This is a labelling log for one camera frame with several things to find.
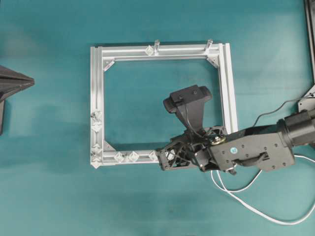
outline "aluminum frame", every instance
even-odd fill
[[[206,59],[218,69],[223,125],[238,131],[230,45],[206,44],[91,47],[91,165],[158,163],[154,150],[115,150],[105,137],[105,72],[119,61]]]
[[[314,30],[315,30],[315,0],[304,0],[305,7],[305,17],[307,23],[307,32],[309,38],[309,49],[311,57],[311,66],[312,66],[312,76],[313,81],[315,82],[315,39],[314,39]],[[312,94],[315,92],[315,85],[311,87],[310,90],[304,96]],[[315,104],[312,99],[303,99],[298,103],[299,112],[302,110],[312,110],[315,109]]]

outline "teal surface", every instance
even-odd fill
[[[275,225],[198,170],[90,166],[90,47],[208,38],[231,43],[240,128],[313,84],[302,0],[2,0],[0,64],[36,84],[7,100],[0,235],[313,236],[315,215],[297,226]],[[192,84],[214,94],[205,125],[221,123],[216,72],[205,61],[117,63],[106,76],[106,135],[115,147],[149,147],[180,134],[162,99]],[[260,124],[295,110],[288,104]],[[239,168],[223,177],[237,188],[255,172]],[[296,219],[315,199],[314,179],[315,167],[297,160],[239,195],[271,216]]]

